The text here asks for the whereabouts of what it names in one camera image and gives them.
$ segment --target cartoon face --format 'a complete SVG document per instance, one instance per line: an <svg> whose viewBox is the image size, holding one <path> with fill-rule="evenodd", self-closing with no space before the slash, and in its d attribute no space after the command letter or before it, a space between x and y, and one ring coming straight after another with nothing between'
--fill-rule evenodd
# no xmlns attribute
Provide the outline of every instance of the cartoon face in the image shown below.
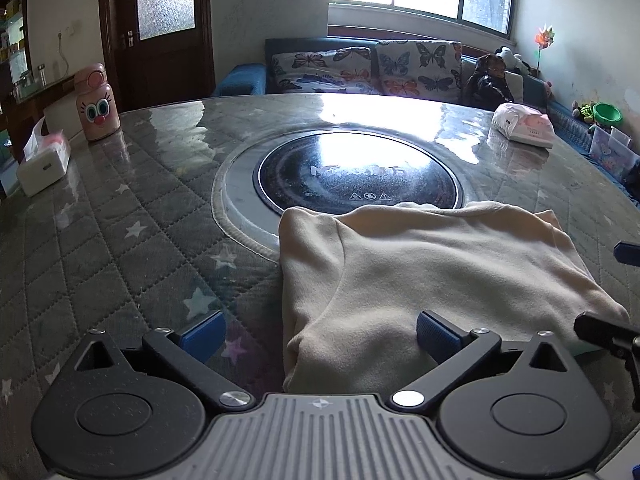
<svg viewBox="0 0 640 480"><path fill-rule="evenodd" d="M98 100L97 103L88 103L82 102L80 105L80 112L84 114L86 120L96 126L102 127L104 121L109 116L111 112L110 103L112 101L112 97L108 92L105 92L104 97Z"/></svg>

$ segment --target plastic storage box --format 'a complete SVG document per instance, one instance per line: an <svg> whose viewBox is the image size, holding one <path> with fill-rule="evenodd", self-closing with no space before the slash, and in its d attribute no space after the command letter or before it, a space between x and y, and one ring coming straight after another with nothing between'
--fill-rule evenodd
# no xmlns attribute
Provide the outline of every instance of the plastic storage box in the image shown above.
<svg viewBox="0 0 640 480"><path fill-rule="evenodd" d="M599 126L596 126L593 133L589 157L619 182L622 182L629 171L640 162L640 156Z"/></svg>

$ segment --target green bowl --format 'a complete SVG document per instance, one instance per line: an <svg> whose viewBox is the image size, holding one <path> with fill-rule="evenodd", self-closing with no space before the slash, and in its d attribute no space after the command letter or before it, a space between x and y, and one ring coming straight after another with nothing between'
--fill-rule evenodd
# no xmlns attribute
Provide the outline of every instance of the green bowl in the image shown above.
<svg viewBox="0 0 640 480"><path fill-rule="evenodd" d="M620 126L622 124L622 113L615 106L606 103L596 103L593 105L593 118L597 123L605 126Z"/></svg>

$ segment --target table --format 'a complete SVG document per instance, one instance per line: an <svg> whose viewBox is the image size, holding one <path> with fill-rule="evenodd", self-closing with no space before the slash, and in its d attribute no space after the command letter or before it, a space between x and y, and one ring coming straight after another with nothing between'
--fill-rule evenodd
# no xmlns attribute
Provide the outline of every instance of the table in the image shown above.
<svg viewBox="0 0 640 480"><path fill-rule="evenodd" d="M18 478L44 473L31 413L91 328L129 346L151 328L219 309L226 343L209 367L257 397L280 390L279 267L230 238L211 209L218 169L260 136L350 124L419 139L468 197L554 209L594 279L639 322L640 269L617 264L611 250L639 235L640 212L562 140L549 153L507 142L490 118L383 96L243 96L127 112L122 133L73 145L64 179L31 199L16 192L0 208L0 420L12 422L0 424L9 443L1 465ZM582 365L612 408L619 442L639 421L628 412L622 363Z"/></svg>

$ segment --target folded towel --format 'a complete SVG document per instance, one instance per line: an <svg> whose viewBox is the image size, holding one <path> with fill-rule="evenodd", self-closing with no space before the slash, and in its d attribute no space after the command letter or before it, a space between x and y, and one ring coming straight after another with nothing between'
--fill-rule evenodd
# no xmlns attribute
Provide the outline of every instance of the folded towel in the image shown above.
<svg viewBox="0 0 640 480"><path fill-rule="evenodd" d="M504 340L552 330L573 354L593 349L573 331L581 312L628 321L551 210L295 207L279 235L286 392L386 397L427 373L435 362L415 335L423 309Z"/></svg>

